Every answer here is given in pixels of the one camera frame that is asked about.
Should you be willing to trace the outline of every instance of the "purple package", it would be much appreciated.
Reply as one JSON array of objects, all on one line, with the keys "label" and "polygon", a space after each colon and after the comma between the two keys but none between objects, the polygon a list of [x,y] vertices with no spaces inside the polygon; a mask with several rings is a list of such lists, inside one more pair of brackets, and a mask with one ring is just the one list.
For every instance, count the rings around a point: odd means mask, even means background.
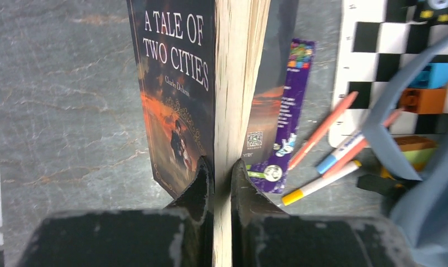
[{"label": "purple package", "polygon": [[263,192],[281,194],[285,188],[288,163],[296,141],[298,120],[314,50],[315,43],[312,41],[293,39],[291,42],[273,152],[268,160],[247,165],[250,179]]}]

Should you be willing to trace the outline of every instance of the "book title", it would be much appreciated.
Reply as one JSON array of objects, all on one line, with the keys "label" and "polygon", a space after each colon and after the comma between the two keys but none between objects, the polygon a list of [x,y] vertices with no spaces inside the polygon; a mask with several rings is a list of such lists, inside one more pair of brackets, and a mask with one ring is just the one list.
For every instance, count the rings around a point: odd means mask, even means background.
[{"label": "book title", "polygon": [[[187,39],[189,42],[202,46],[203,40],[203,16],[181,13],[152,11],[145,13],[145,30],[164,34],[177,39]],[[172,46],[167,46],[159,41],[143,37],[142,43],[146,47],[146,56],[162,62],[171,63],[174,69],[191,76],[201,84],[206,91],[209,90],[208,64],[190,52]]]}]

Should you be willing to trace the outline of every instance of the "marker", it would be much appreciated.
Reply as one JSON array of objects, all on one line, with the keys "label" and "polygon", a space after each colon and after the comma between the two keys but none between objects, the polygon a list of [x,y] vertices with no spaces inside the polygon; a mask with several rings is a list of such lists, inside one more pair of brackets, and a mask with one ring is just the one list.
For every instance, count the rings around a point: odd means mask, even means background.
[{"label": "marker", "polygon": [[342,169],[340,169],[337,173],[334,175],[323,175],[321,178],[318,178],[317,180],[289,193],[288,195],[281,198],[281,201],[283,201],[283,204],[285,206],[298,201],[299,199],[308,196],[315,191],[337,181],[338,179],[358,170],[361,166],[361,163],[357,160],[353,160],[349,162],[347,165],[345,165]]},{"label": "marker", "polygon": [[[390,126],[401,114],[401,111],[395,111],[389,116],[384,126]],[[330,169],[338,160],[345,156],[350,150],[352,150],[358,143],[360,143],[365,137],[363,133],[359,130],[353,132],[351,136],[346,138],[333,152],[328,155],[317,167],[316,170],[323,174],[328,169]]]},{"label": "marker", "polygon": [[332,111],[332,114],[327,117],[327,119],[319,126],[319,128],[312,134],[309,140],[306,142],[304,147],[298,151],[298,153],[290,160],[288,164],[288,170],[292,170],[301,160],[306,156],[306,154],[314,147],[314,145],[319,142],[322,137],[326,134],[332,124],[344,113],[344,111],[349,108],[357,97],[358,92],[351,92],[346,96]]},{"label": "marker", "polygon": [[[385,127],[391,125],[393,122],[395,122],[397,120],[397,118],[401,115],[402,111],[404,109],[400,108],[395,110],[393,113],[391,113],[391,115],[386,119],[386,121],[383,123],[383,125]],[[366,146],[368,145],[368,141],[366,141],[365,138],[363,138],[363,140],[361,140],[358,144],[356,144],[351,150],[349,150],[345,155],[343,155],[342,158],[340,158],[333,166],[332,168],[330,168],[328,171],[326,171],[324,173],[324,175],[331,175],[334,174],[336,172],[338,172],[338,170],[340,170],[340,168],[342,168],[343,166],[345,166],[345,164],[347,164],[347,162],[349,162],[350,160],[352,160],[356,155],[358,155]]]}]

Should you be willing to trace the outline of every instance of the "white circular logo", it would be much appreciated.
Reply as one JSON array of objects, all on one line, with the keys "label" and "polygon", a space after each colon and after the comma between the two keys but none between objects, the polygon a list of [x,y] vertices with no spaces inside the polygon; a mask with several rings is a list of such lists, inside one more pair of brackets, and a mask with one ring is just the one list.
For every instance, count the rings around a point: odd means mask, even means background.
[{"label": "white circular logo", "polygon": [[283,170],[278,165],[270,165],[265,168],[263,174],[268,181],[276,182],[283,176]]},{"label": "white circular logo", "polygon": [[448,8],[448,0],[427,0],[432,9]]}]

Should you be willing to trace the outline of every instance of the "marble tabletop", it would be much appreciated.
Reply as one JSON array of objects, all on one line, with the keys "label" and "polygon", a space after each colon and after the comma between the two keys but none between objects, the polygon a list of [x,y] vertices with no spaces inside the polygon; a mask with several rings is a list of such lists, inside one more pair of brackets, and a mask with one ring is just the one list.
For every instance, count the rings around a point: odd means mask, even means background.
[{"label": "marble tabletop", "polygon": [[[317,42],[297,147],[330,110],[341,0],[301,0],[295,37]],[[287,191],[317,177],[320,142]],[[369,151],[365,166],[376,166]],[[152,178],[124,1],[0,0],[0,164],[6,266],[60,210],[161,208]],[[380,197],[351,175],[283,209],[372,215]],[[280,195],[269,198],[281,205]]]}]

